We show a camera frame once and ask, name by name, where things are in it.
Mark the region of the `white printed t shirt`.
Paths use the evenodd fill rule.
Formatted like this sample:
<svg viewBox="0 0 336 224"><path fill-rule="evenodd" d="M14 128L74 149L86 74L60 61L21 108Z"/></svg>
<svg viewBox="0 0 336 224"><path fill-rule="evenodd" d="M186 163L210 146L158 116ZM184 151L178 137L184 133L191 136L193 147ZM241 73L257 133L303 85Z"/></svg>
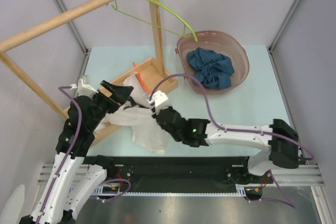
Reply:
<svg viewBox="0 0 336 224"><path fill-rule="evenodd" d="M101 136L107 129L107 124L130 126L132 141L148 151L163 155L169 140L169 134L157 124L148 108L148 93L143 89L136 74L127 77L124 86L132 86L131 101L125 103L117 112L107 114L95 129L95 136Z"/></svg>

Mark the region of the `orange clothes hanger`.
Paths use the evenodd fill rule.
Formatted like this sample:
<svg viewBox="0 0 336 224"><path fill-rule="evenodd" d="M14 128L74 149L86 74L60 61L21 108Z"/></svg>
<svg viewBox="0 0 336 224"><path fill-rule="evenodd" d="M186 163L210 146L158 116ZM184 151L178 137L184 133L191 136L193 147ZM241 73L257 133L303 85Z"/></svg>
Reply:
<svg viewBox="0 0 336 224"><path fill-rule="evenodd" d="M147 84L144 82L143 78L141 77L141 73L140 73L140 69L139 69L138 65L135 62L133 62L133 66L135 68L135 76L136 76L140 86L142 87L142 89L147 94L151 94L150 88L147 86Z"/></svg>

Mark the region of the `blue t shirt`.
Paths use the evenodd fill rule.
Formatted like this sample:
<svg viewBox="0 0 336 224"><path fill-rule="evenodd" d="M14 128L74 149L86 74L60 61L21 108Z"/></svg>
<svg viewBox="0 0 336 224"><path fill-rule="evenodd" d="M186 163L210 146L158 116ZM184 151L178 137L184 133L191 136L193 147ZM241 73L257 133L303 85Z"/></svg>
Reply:
<svg viewBox="0 0 336 224"><path fill-rule="evenodd" d="M198 47L188 52L186 58L195 71L194 77L205 88L224 90L232 86L235 70L230 57Z"/></svg>

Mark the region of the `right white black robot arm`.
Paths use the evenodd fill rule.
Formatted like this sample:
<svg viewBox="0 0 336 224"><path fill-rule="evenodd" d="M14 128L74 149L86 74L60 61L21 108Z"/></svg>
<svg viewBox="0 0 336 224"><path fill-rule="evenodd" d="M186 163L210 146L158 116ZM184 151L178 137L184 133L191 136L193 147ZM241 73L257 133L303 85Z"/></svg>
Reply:
<svg viewBox="0 0 336 224"><path fill-rule="evenodd" d="M233 145L258 149L257 154L246 158L242 169L243 179L249 183L274 168L299 167L298 134L282 119L274 119L270 125L234 126L207 119L185 119L172 106L152 111L160 128L184 145Z"/></svg>

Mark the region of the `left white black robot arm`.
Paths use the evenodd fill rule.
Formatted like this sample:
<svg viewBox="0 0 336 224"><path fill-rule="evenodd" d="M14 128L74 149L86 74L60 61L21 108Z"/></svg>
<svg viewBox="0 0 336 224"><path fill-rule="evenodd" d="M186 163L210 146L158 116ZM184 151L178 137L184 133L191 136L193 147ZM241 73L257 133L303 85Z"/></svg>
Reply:
<svg viewBox="0 0 336 224"><path fill-rule="evenodd" d="M58 138L56 155L46 187L30 215L20 223L75 223L93 191L103 182L117 182L114 159L98 155L80 182L71 188L75 175L95 140L94 131L107 114L117 112L130 98L132 86L117 86L103 80L111 94L86 84L83 79L59 87L70 99L68 118Z"/></svg>

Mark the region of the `wooden clothes rack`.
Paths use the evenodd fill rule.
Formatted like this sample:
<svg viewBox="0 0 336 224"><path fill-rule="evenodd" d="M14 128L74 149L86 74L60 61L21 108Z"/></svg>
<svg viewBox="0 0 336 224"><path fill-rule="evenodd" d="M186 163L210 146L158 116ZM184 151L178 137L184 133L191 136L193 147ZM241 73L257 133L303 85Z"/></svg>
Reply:
<svg viewBox="0 0 336 224"><path fill-rule="evenodd" d="M57 103L13 60L6 52L20 46L38 36L41 36L61 25L71 22L95 9L108 5L115 0L90 0L73 9L65 11L45 22L24 30L16 35L1 41L1 62L21 79L33 92L35 92L48 106L50 106L63 119L68 115ZM147 0L150 3L151 25L153 31L155 56L139 64L139 71L144 76L144 81L150 86L155 81L161 81L169 73L164 66L163 39L161 28L159 0Z"/></svg>

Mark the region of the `pink translucent plastic basin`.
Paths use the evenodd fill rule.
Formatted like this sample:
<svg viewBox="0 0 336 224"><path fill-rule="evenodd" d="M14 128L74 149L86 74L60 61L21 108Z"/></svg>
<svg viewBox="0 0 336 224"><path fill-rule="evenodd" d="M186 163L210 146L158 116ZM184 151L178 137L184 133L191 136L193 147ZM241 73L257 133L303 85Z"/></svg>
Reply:
<svg viewBox="0 0 336 224"><path fill-rule="evenodd" d="M223 94L231 91L239 86L249 74L249 60L246 54L246 50L240 45L240 43L231 35L215 30L197 31L194 38L180 38L177 42L176 54L180 57L184 71L188 75L193 75L195 70L187 62L187 54L196 48L200 47L207 50L212 50L216 53L228 56L232 62L235 72L230 76L231 86L219 90L206 88L206 93L215 95Z"/></svg>

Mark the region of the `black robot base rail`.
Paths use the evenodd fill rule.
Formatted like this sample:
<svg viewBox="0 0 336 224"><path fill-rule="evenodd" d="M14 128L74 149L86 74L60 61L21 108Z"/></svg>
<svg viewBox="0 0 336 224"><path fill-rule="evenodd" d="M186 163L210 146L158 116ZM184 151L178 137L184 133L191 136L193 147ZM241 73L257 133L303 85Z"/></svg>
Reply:
<svg viewBox="0 0 336 224"><path fill-rule="evenodd" d="M99 164L108 178L131 183L132 193L233 193L236 185L272 183L266 173L248 173L246 157L87 157L85 164Z"/></svg>

